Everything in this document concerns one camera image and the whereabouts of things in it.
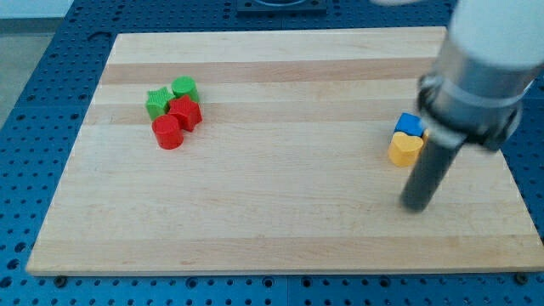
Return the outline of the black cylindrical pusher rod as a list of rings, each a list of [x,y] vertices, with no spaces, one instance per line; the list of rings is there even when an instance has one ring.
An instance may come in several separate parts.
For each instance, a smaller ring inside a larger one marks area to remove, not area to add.
[[[406,209],[426,209],[461,147],[462,141],[429,136],[399,197]]]

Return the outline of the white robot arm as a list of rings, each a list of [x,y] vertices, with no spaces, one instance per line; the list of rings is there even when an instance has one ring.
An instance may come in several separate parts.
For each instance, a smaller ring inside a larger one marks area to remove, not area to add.
[[[464,144],[497,151],[521,122],[522,98],[543,70],[541,1],[460,1],[416,99],[429,131],[400,195],[420,212]]]

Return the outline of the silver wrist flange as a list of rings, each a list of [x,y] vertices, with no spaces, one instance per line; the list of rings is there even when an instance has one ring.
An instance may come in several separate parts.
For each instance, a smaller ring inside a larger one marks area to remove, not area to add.
[[[443,41],[429,73],[418,84],[417,109],[430,139],[449,150],[466,143],[498,150],[521,121],[521,99],[543,61],[509,65]]]

